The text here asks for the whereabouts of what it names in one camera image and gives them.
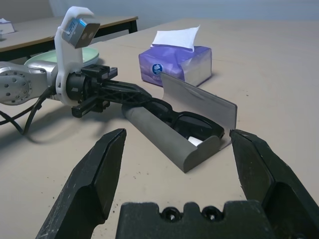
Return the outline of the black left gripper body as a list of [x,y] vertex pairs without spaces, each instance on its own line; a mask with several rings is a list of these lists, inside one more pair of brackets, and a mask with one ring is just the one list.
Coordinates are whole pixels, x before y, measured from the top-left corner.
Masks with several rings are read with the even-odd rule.
[[118,75],[116,67],[91,64],[79,72],[69,74],[66,81],[66,93],[69,99],[78,105],[71,108],[72,115],[81,118],[89,112],[101,113],[110,106],[110,102],[99,96],[99,90],[108,80]]

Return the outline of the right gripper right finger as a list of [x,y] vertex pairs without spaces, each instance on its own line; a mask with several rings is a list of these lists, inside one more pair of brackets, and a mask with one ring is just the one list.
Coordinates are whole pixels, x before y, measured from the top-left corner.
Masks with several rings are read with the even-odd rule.
[[319,207],[266,141],[233,129],[230,137],[242,190],[257,200],[278,239],[317,239]]

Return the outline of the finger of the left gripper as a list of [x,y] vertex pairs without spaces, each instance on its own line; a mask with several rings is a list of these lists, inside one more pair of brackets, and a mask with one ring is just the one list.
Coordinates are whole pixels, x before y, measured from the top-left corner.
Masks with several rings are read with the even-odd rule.
[[129,105],[133,107],[144,107],[150,112],[170,112],[172,106],[160,99],[153,98],[146,90],[136,84],[108,81],[99,88],[99,112],[105,110],[110,102]]

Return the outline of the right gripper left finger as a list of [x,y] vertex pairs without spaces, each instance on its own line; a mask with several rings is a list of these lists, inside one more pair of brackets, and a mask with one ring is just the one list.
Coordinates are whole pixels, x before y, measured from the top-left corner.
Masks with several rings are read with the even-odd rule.
[[119,181],[127,132],[103,135],[74,167],[38,239],[89,239],[108,219]]

